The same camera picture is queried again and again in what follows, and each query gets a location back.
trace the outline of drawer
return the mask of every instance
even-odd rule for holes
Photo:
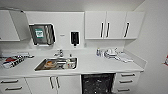
[[[140,72],[116,73],[115,79],[139,78]]]
[[[0,79],[0,85],[26,84],[24,78],[19,79]]]
[[[30,93],[29,88],[26,84],[14,84],[14,85],[1,85],[0,91],[3,94],[25,94]]]
[[[135,86],[137,82],[138,78],[115,79],[113,87]]]
[[[130,94],[132,91],[135,90],[135,87],[115,87],[113,88],[112,92],[116,94]]]

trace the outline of paper towel dispenser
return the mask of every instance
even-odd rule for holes
[[[29,25],[34,45],[48,44],[55,42],[54,29],[52,24]]]

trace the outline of white wall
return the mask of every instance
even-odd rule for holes
[[[32,39],[20,42],[0,42],[0,50],[29,51],[41,50],[49,51],[56,49],[76,50],[86,48],[113,48],[121,50],[124,48],[125,40],[84,40],[84,12],[33,12],[26,11],[29,24],[53,24],[56,42],[49,47],[35,46]],[[80,32],[80,44],[76,48],[70,41],[70,32]]]
[[[146,12],[137,40],[127,40],[125,49],[148,61],[133,94],[168,94],[168,0],[145,0],[138,10]]]

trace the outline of silver handle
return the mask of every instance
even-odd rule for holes
[[[8,90],[21,90],[22,87],[19,87],[19,88],[6,88],[5,91],[8,91]]]
[[[103,22],[102,22],[102,28],[101,28],[101,34],[100,34],[100,37],[103,37]]]
[[[130,91],[130,89],[117,89],[118,90],[118,92],[124,92],[124,91]]]
[[[58,88],[60,88],[58,77],[56,77]]]
[[[1,83],[17,83],[19,80],[16,81],[1,81]]]
[[[108,23],[108,26],[107,26],[107,35],[106,35],[106,38],[108,37],[108,32],[109,32],[109,29],[110,29],[109,25],[110,25],[110,23]]]
[[[51,79],[51,77],[50,77],[50,83],[51,83],[51,88],[53,89],[53,88],[54,88],[54,86],[53,86],[53,83],[52,83],[52,79]]]
[[[120,83],[132,83],[133,81],[130,80],[130,81],[119,81]]]
[[[128,74],[128,75],[123,75],[121,74],[122,77],[127,77],[127,76],[135,76],[135,74]]]
[[[125,31],[125,35],[124,35],[124,37],[126,37],[126,36],[127,36],[128,27],[129,27],[129,23],[127,23],[127,28],[126,28],[126,31]]]

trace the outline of white cabinet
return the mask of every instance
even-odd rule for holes
[[[31,94],[24,78],[0,79],[0,94]]]
[[[121,39],[126,12],[107,11],[104,39]]]
[[[103,39],[106,12],[85,12],[85,39]]]
[[[85,39],[137,38],[144,12],[86,11]]]
[[[85,12],[85,39],[121,39],[126,12]]]
[[[135,39],[138,37],[143,18],[144,12],[127,12],[123,39]]]
[[[113,82],[113,93],[130,94],[135,90],[140,72],[116,73]]]
[[[81,76],[59,76],[58,94],[82,94]]]
[[[55,77],[26,78],[32,94],[57,94]]]
[[[25,13],[0,10],[0,41],[20,41],[30,38]]]
[[[81,76],[26,78],[32,94],[82,94]]]

